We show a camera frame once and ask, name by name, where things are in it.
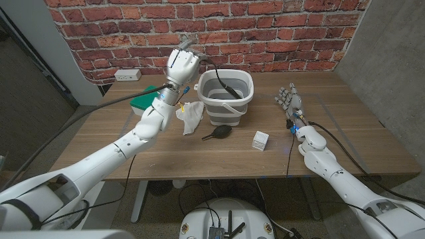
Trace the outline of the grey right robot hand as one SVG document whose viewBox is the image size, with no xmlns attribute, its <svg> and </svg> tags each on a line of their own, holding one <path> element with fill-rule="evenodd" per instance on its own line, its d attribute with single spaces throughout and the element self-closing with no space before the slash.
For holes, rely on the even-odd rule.
<svg viewBox="0 0 425 239">
<path fill-rule="evenodd" d="M 309 125 L 304 116 L 301 96 L 293 82 L 290 83 L 289 88 L 281 87 L 279 94 L 274 99 L 285 111 L 287 120 L 291 121 L 296 128 Z"/>
</svg>

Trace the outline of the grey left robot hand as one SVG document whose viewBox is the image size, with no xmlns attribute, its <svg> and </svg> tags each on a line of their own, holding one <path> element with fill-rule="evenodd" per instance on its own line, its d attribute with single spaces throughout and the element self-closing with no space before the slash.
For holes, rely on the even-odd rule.
<svg viewBox="0 0 425 239">
<path fill-rule="evenodd" d="M 191 40 L 182 42 L 175 48 L 167 61 L 167 79 L 175 85 L 183 86 L 197 79 L 201 62 L 207 59 L 203 53 L 191 50 Z"/>
</svg>

